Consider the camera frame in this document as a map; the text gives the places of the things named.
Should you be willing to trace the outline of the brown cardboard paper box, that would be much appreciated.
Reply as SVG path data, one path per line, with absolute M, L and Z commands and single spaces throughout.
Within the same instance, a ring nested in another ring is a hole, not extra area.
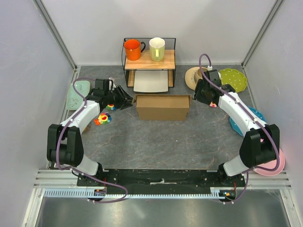
M 135 95 L 132 103 L 136 106 L 140 120 L 184 121 L 189 113 L 189 95 Z

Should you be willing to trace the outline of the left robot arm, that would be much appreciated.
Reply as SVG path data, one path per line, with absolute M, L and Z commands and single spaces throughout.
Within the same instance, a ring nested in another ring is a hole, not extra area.
M 89 123 L 108 106 L 126 109 L 133 98 L 111 79 L 96 79 L 95 86 L 83 98 L 81 106 L 65 121 L 52 124 L 47 135 L 47 160 L 60 170 L 73 169 L 83 175 L 93 186 L 104 181 L 103 167 L 84 154 L 81 135 Z

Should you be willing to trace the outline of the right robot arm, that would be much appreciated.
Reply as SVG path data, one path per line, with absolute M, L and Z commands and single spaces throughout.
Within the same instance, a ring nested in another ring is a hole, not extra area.
M 255 115 L 229 84 L 221 84 L 217 70 L 199 69 L 194 100 L 224 110 L 244 136 L 239 154 L 221 164 L 217 181 L 222 186 L 233 182 L 234 176 L 252 169 L 275 172 L 280 166 L 280 130 Z

